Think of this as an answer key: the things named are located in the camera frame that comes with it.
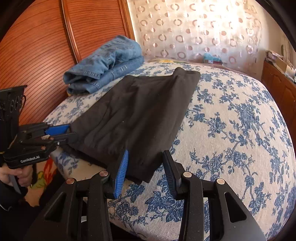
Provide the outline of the person's left hand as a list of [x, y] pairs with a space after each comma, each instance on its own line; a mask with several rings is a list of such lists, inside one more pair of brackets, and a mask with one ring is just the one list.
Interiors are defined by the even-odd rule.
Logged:
[[22, 187], [28, 187], [32, 183], [33, 178], [33, 166], [25, 166], [18, 169], [10, 169], [6, 164], [0, 168], [0, 178], [4, 184], [12, 186], [10, 175], [16, 176], [18, 178], [18, 183]]

